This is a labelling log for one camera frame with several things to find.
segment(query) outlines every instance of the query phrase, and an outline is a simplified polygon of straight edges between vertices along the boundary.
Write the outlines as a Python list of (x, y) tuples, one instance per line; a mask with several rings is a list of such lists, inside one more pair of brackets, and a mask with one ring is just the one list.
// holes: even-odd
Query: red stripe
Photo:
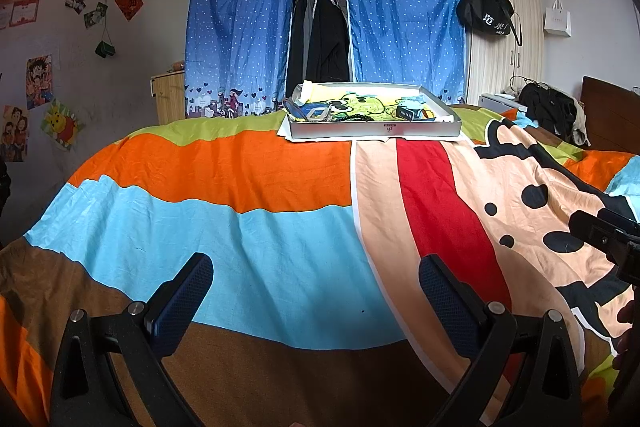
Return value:
[(511, 309), (494, 247), (478, 216), (456, 192), (449, 157), (439, 142), (398, 140), (402, 200), (418, 253), (437, 253), (485, 302)]

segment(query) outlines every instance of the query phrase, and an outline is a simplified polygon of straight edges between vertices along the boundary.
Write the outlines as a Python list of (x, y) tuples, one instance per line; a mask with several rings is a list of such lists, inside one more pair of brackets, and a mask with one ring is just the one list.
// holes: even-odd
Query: wooden headboard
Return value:
[(585, 76), (580, 101), (591, 149), (640, 154), (640, 96)]

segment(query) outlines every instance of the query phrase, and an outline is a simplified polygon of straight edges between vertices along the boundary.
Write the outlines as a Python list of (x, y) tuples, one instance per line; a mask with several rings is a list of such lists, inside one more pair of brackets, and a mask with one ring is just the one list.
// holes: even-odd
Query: tray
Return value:
[[(410, 84), (383, 84), (378, 82), (328, 82), (319, 84), (326, 87), (341, 87), (361, 95), (381, 94), (385, 89), (401, 90), (402, 96), (423, 94), (436, 117), (451, 116), (453, 121), (348, 121), (348, 122), (301, 122), (287, 113), (293, 139), (337, 138), (344, 136), (402, 137), (402, 136), (442, 136), (460, 135), (462, 121), (460, 117), (437, 96), (420, 86)], [(296, 86), (291, 101), (297, 102), (302, 92), (302, 84)]]

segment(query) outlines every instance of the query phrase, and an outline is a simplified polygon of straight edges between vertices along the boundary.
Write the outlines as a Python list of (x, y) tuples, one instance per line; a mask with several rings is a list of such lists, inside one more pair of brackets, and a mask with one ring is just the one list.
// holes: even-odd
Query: metal screw cap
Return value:
[(140, 301), (132, 302), (129, 306), (127, 306), (127, 313), (129, 315), (138, 315), (145, 309), (145, 303)]
[(562, 320), (562, 314), (558, 310), (549, 310), (546, 314), (549, 315), (549, 318), (553, 320), (553, 322), (560, 322)]
[(504, 305), (497, 301), (492, 301), (489, 303), (489, 311), (494, 315), (502, 315), (504, 313)]
[(78, 322), (82, 317), (84, 317), (84, 312), (82, 310), (73, 310), (69, 318), (71, 322)]

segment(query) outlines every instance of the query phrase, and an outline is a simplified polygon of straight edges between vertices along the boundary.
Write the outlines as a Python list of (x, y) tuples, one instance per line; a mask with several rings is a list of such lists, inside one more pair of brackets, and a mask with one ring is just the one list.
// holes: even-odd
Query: wardrobe opening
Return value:
[(304, 80), (353, 82), (347, 0), (293, 0), (285, 97)]

